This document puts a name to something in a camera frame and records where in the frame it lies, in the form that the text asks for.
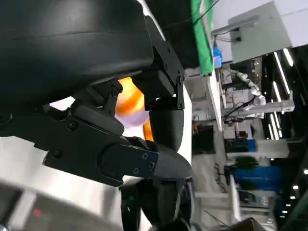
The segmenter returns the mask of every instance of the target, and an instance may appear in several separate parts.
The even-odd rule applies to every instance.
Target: black metal bracket
[[[121,185],[124,175],[153,176],[158,153],[141,141],[132,145],[121,136],[122,124],[96,107],[77,101],[65,112],[45,107],[10,117],[0,126],[9,133],[0,136],[14,135],[49,150],[45,166],[112,186]]]
[[[134,76],[134,84],[143,92],[145,110],[183,110],[184,69],[171,44],[164,41],[155,23],[146,17],[154,52],[151,66]]]

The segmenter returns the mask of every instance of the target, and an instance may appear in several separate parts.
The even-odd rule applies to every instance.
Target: white wall
[[[228,20],[271,0],[220,0],[214,6],[213,29],[228,24]],[[305,22],[308,20],[308,0],[275,0],[278,12],[289,34],[293,47],[308,44],[308,30]],[[232,60],[231,45],[218,42],[223,52],[224,62]]]

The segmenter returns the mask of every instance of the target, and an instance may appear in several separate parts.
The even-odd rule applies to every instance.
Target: gray surface
[[[37,216],[32,213],[27,221],[25,231],[122,230],[102,218],[44,196],[39,196],[34,206],[35,209],[42,211],[42,214]]]
[[[273,1],[231,18],[229,24],[253,16],[259,16],[259,21],[253,25],[240,27],[242,41],[231,43],[234,63],[292,46]],[[238,35],[238,32],[232,32],[231,38]]]

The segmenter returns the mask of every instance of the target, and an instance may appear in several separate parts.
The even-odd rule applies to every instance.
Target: white table
[[[147,6],[144,11],[150,14]],[[184,102],[184,131],[178,152],[191,163],[192,104],[186,89]],[[65,108],[70,103],[72,101],[68,99],[60,104]],[[126,129],[124,135],[143,138],[142,126]],[[121,229],[121,195],[118,188],[45,167],[42,165],[45,155],[46,152],[34,148],[33,143],[28,141],[15,137],[0,138],[0,181],[61,200],[100,216],[105,222]],[[141,219],[141,230],[147,230],[150,226],[144,218]]]

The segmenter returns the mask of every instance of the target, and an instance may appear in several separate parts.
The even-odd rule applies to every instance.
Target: black panel
[[[0,3],[2,106],[49,103],[152,61],[135,0]]]

